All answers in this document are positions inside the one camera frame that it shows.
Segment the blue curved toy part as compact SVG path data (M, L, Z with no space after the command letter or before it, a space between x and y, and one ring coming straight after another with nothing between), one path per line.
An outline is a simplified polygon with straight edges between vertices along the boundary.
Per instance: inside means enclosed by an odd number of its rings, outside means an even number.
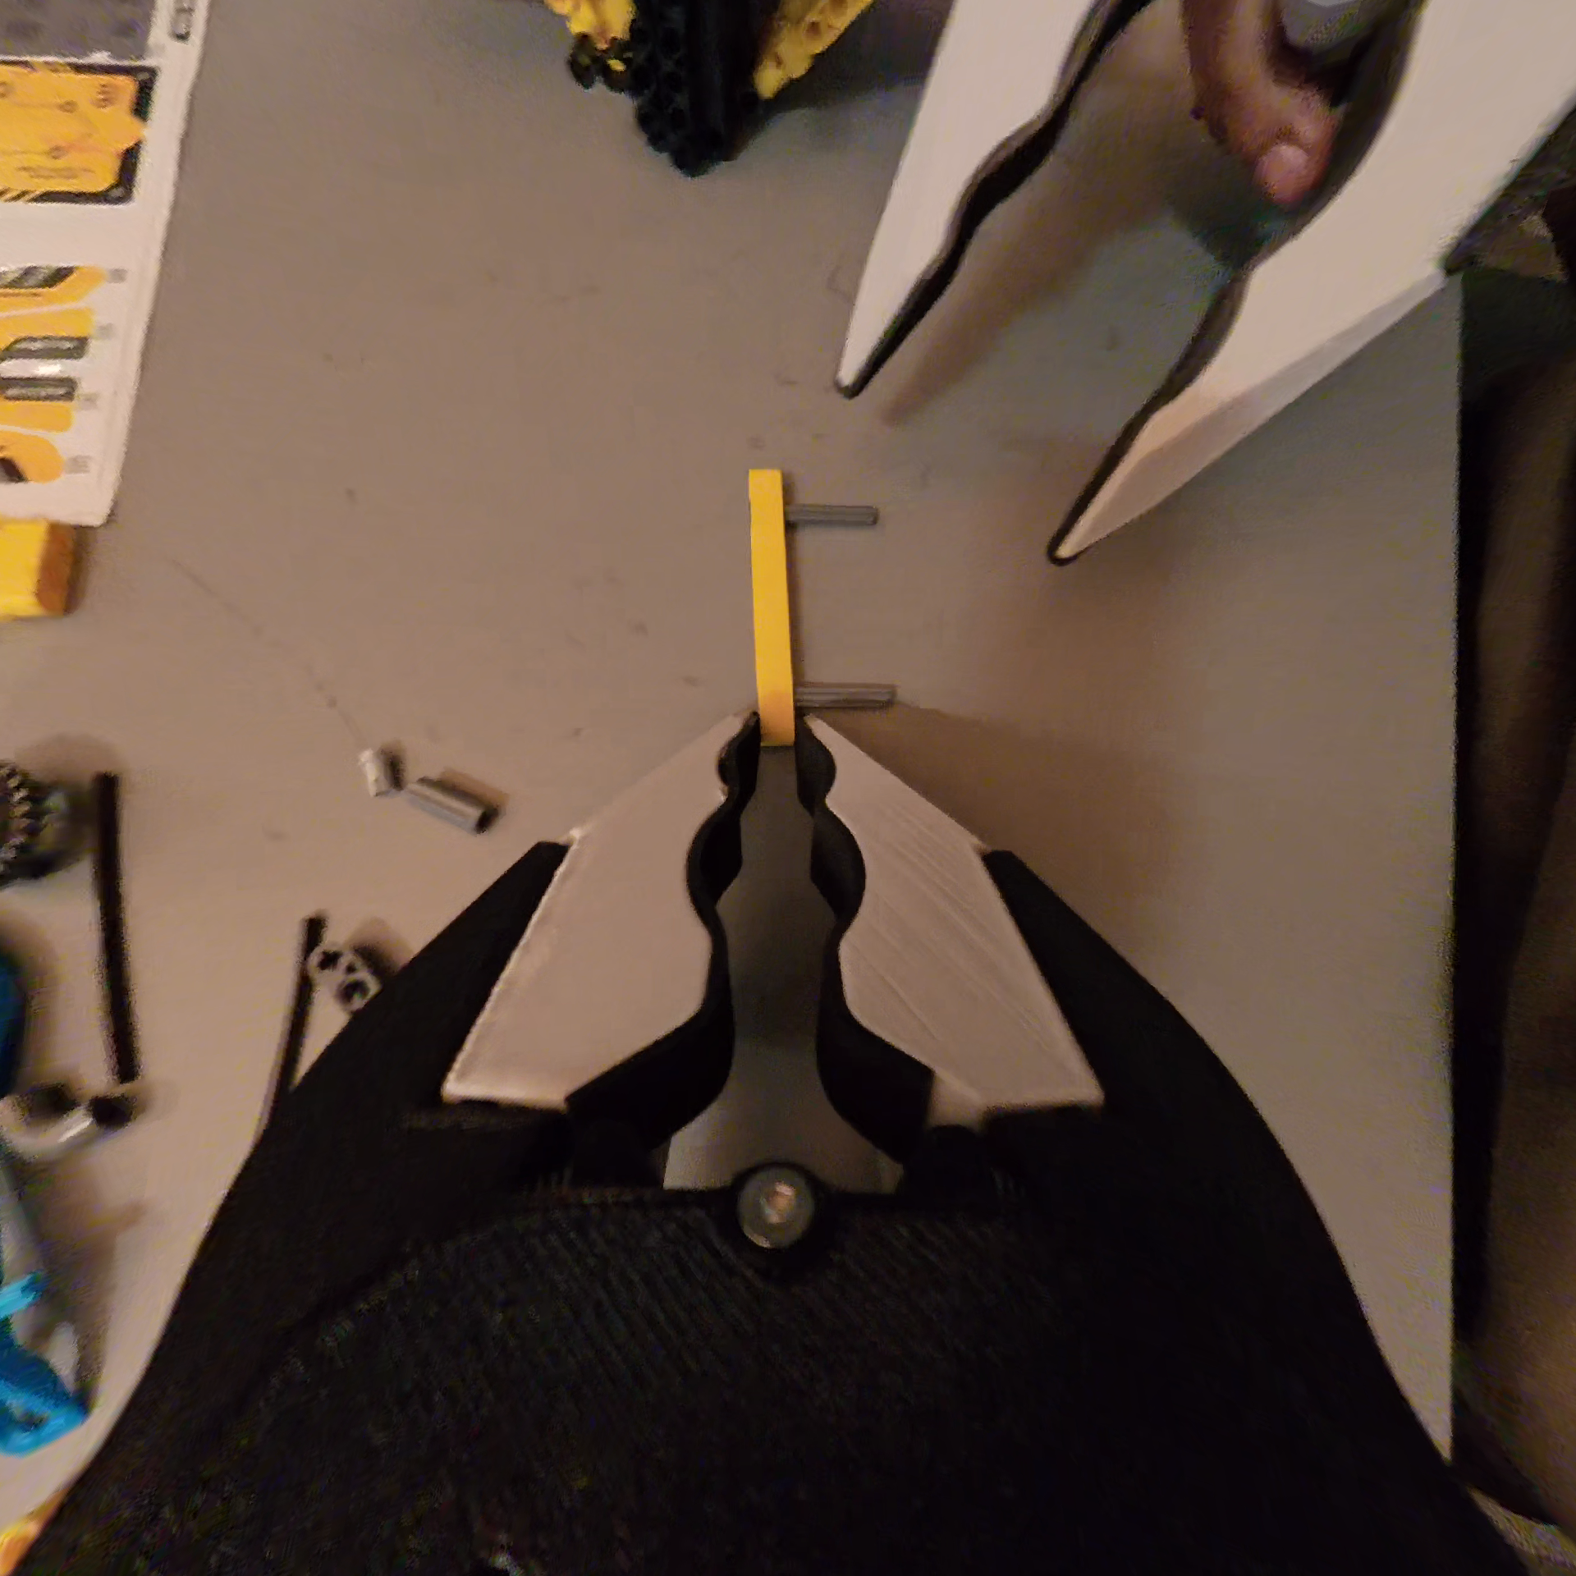
M61 1308L21 1179L3 1153L3 1453L29 1456L89 1417L78 1338Z

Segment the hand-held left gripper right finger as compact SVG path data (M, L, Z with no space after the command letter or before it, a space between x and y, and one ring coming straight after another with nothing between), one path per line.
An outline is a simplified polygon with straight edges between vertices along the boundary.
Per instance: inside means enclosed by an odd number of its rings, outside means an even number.
M796 781L834 920L815 1046L838 1115L883 1156L911 1158L931 1130L1100 1111L991 850L828 721L802 723Z

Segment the black elbow tube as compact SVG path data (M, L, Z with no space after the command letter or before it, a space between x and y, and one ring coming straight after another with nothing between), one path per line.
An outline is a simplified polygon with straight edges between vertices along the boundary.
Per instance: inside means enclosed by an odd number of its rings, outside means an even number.
M20 1096L29 1124L50 1132L112 1132L132 1124L140 1113L136 1087L80 1094L68 1081L35 1085Z

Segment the dark grey angled beam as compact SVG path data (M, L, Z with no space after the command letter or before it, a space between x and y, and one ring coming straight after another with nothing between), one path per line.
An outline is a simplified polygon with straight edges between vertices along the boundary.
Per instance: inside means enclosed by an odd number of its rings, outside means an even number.
M333 941L320 942L307 961L309 986L348 1017L380 997L393 976L393 967L378 952Z

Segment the thick black rod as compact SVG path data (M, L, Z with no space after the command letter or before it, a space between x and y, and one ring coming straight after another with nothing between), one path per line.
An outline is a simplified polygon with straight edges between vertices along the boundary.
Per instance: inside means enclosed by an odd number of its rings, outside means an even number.
M112 1074L117 1085L132 1087L143 1076L143 1061L134 1023L127 937L123 785L115 774L93 779L93 892Z

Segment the black toy gear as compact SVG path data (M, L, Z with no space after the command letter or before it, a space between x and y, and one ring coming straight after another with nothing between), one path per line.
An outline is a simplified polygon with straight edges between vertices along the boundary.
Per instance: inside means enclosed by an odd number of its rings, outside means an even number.
M82 843L74 792L3 762L3 890L51 877Z

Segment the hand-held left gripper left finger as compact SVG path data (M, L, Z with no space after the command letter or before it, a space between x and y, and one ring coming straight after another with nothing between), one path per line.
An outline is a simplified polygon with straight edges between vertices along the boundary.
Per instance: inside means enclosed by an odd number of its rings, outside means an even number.
M571 834L442 1091L449 1107L620 1124L665 1147L736 1051L721 899L744 867L761 723L729 715Z

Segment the yellow black toy vehicle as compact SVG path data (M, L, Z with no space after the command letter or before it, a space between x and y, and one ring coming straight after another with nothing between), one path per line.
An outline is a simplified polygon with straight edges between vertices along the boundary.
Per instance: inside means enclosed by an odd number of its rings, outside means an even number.
M547 2L567 70L624 96L646 147L697 179L736 158L759 111L808 76L870 2Z

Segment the yellow rectangular panel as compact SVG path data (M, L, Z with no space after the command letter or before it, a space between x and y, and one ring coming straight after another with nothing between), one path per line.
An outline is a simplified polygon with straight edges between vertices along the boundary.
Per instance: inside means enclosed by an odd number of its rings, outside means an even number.
M66 618L74 608L82 530L3 518L3 623Z

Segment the long grey sleeve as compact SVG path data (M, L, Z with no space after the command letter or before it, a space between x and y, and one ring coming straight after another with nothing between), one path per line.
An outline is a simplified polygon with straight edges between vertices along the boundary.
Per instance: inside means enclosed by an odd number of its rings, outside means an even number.
M504 817L507 798L462 775L417 775L404 781L402 802L466 835L487 835Z

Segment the thin black rod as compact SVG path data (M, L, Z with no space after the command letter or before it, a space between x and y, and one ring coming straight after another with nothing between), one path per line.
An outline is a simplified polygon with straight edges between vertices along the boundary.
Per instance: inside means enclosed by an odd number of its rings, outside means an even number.
M279 1057L275 1059L273 1076L269 1077L269 1089L263 1104L260 1128L256 1130L256 1138L263 1138L267 1128L280 1115L284 1104L288 1102L303 1074L303 1055L307 1047L310 1016L316 997L312 961L318 950L324 946L325 939L327 916L324 912L314 912L307 916L303 920L295 950L290 1004L282 1029L282 1044L279 1049Z

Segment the yellow long toy beam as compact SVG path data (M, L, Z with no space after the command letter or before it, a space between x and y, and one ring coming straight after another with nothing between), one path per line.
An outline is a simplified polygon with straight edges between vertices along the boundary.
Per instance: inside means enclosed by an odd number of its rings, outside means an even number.
M757 715L764 747L796 744L796 657L783 473L748 473Z

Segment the instruction booklet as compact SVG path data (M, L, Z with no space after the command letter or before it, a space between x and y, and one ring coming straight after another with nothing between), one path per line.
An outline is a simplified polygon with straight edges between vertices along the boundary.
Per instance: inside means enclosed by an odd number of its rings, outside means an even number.
M3 4L3 509L104 526L207 2Z

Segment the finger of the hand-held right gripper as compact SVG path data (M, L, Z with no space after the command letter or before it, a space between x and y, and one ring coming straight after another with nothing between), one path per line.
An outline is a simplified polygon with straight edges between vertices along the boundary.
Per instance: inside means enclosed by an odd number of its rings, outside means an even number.
M1350 57L1327 184L1215 293L1055 528L1070 563L1429 301L1573 115L1573 2L1395 4Z
M836 376L858 398L952 286L980 226L1051 156L1143 2L958 2L860 276Z

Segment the person's right hand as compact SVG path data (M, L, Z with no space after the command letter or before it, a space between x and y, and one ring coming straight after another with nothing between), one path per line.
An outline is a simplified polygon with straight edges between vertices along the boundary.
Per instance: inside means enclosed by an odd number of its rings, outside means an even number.
M1284 31L1277 2L1185 2L1194 119L1280 211L1327 179L1340 113Z

